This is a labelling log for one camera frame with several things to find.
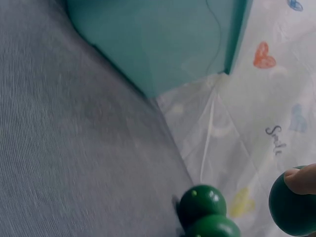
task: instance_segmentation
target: dark green sphere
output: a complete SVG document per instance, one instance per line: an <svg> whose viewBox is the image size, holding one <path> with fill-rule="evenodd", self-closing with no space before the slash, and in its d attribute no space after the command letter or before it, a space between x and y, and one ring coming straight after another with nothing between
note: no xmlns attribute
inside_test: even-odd
<svg viewBox="0 0 316 237"><path fill-rule="evenodd" d="M276 225L288 235L307 236L316 231L316 195L293 193L284 182L284 173L271 188L269 209Z"/></svg>
<svg viewBox="0 0 316 237"><path fill-rule="evenodd" d="M226 202L218 189L210 185L197 185L183 194L178 215L184 229L212 214L226 216Z"/></svg>
<svg viewBox="0 0 316 237"><path fill-rule="evenodd" d="M209 215L189 226L186 237L240 237L240 230L225 216Z"/></svg>

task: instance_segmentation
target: yellow heart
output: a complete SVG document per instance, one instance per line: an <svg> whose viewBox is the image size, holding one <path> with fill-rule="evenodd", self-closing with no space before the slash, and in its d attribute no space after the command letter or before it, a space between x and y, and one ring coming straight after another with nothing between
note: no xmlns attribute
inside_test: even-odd
<svg viewBox="0 0 316 237"><path fill-rule="evenodd" d="M249 188L243 188L235 195L229 210L229 215L233 218L237 218L254 209L255 201L249 198Z"/></svg>

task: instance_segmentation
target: teal panel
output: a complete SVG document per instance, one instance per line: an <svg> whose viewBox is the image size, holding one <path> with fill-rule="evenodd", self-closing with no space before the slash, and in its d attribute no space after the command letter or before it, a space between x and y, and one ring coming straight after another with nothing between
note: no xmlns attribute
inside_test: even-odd
<svg viewBox="0 0 316 237"><path fill-rule="evenodd" d="M229 72L247 4L68 0L68 12L77 31L152 97L209 74Z"/></svg>

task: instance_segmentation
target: white fabric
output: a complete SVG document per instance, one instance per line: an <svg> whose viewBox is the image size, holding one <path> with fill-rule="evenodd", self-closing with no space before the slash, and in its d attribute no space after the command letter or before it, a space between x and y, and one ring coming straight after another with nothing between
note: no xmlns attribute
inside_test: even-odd
<svg viewBox="0 0 316 237"><path fill-rule="evenodd" d="M314 0L254 0L232 75L158 98L193 181L222 191L243 237L287 236L269 213L271 186L316 162L315 12Z"/></svg>

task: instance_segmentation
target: blue heart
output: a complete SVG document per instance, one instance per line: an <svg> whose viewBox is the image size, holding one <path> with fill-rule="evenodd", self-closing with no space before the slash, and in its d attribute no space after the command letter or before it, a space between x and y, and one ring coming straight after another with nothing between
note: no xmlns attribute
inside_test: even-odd
<svg viewBox="0 0 316 237"><path fill-rule="evenodd" d="M296 104L292 107L291 123L288 129L301 133L307 131L307 121L302 115L302 105Z"/></svg>
<svg viewBox="0 0 316 237"><path fill-rule="evenodd" d="M289 7L291 7L293 10L296 11L303 11L303 6L297 1L297 0L287 0L287 4Z"/></svg>

